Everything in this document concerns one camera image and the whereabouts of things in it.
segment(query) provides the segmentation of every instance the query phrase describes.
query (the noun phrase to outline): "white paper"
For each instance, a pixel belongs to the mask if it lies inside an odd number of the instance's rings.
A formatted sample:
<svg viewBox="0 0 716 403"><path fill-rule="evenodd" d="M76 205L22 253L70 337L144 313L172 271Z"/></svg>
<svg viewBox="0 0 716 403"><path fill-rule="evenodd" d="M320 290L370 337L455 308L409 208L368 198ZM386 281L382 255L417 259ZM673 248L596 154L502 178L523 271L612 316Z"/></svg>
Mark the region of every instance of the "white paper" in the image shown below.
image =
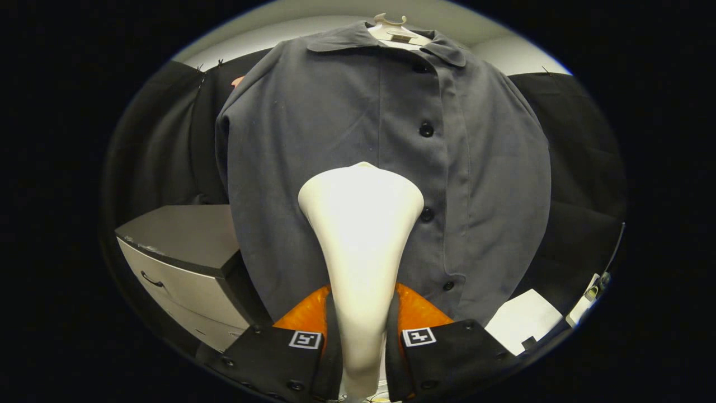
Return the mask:
<svg viewBox="0 0 716 403"><path fill-rule="evenodd" d="M517 356L525 351L522 342L540 340L562 319L562 315L535 290L504 303L485 330Z"/></svg>

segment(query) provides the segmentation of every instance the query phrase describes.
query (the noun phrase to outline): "drawer handle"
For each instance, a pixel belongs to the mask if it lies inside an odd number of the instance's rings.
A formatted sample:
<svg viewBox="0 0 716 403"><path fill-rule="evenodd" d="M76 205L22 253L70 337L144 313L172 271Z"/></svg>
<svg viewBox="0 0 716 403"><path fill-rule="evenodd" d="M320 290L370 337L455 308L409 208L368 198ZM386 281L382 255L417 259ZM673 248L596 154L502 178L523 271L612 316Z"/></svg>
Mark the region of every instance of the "drawer handle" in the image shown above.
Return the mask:
<svg viewBox="0 0 716 403"><path fill-rule="evenodd" d="M147 273L145 273L143 271L142 271L142 277L144 277L145 280L152 283L153 285L156 285L157 287L164 287L164 284L161 281L157 281L156 283L153 282L152 280L149 279L149 277L147 277Z"/></svg>

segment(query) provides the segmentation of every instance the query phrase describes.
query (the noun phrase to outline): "cabinet drawer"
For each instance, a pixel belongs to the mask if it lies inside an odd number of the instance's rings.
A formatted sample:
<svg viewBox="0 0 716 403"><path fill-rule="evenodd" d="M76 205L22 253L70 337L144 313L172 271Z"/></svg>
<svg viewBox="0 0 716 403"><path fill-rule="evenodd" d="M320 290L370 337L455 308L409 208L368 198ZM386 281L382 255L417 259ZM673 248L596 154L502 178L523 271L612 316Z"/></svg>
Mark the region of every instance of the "cabinet drawer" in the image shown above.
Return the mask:
<svg viewBox="0 0 716 403"><path fill-rule="evenodd" d="M183 308L155 291L150 292L150 295L184 329L207 346L222 353L245 331L244 328L235 328L212 321Z"/></svg>
<svg viewBox="0 0 716 403"><path fill-rule="evenodd" d="M163 296L201 316L235 328L249 327L216 278L160 262L119 238L117 241L132 271L153 296Z"/></svg>

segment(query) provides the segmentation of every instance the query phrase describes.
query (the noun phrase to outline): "white ceiling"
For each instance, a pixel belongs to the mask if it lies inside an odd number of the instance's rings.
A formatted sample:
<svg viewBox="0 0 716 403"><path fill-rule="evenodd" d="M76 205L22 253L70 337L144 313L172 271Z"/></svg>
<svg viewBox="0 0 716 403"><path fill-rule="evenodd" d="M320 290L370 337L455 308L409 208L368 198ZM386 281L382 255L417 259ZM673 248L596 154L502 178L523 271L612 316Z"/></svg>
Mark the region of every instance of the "white ceiling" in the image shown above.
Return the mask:
<svg viewBox="0 0 716 403"><path fill-rule="evenodd" d="M240 34L272 24L316 16L366 16L372 22L387 13L389 21L407 17L406 27L436 29L447 37L472 47L488 39L514 34L509 29L444 0L278 0L230 20L174 56L183 62L193 55Z"/></svg>

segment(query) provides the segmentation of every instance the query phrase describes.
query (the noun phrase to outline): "wall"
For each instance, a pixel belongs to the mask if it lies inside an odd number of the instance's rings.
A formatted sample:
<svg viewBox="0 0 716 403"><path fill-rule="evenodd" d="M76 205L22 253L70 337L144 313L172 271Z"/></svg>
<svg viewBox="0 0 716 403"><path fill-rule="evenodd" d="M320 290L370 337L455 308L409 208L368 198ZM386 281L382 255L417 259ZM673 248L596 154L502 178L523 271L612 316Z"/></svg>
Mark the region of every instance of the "wall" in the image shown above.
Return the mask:
<svg viewBox="0 0 716 403"><path fill-rule="evenodd" d="M389 21L399 21L405 15L407 24L436 29L468 47L511 33L488 17L444 0L278 0L228 20L179 51L173 60L184 62L221 42L282 22L299 19L308 22L311 17L333 16L358 16L351 22L358 19L372 22L381 13L386 13ZM323 24L315 21L319 27Z"/></svg>
<svg viewBox="0 0 716 403"><path fill-rule="evenodd" d="M491 63L506 75L545 70L571 75L560 62L518 35L490 39L470 49L480 59Z"/></svg>
<svg viewBox="0 0 716 403"><path fill-rule="evenodd" d="M284 40L328 31L361 20L372 21L372 18L365 16L314 16L295 19L238 34L195 54L182 51L174 57L174 60L191 67L200 67L201 71L206 71L215 67L219 59L227 62L245 54L274 47ZM451 39L453 38L442 27L424 28L416 27L410 23L405 26L408 29L436 29ZM558 61L528 40L509 31L506 32L507 34L502 34L500 37L489 37L482 42L478 40L477 44L473 42L472 46L456 42L464 48L470 49L482 60L495 65L506 75L544 72L545 69L549 72L571 74Z"/></svg>

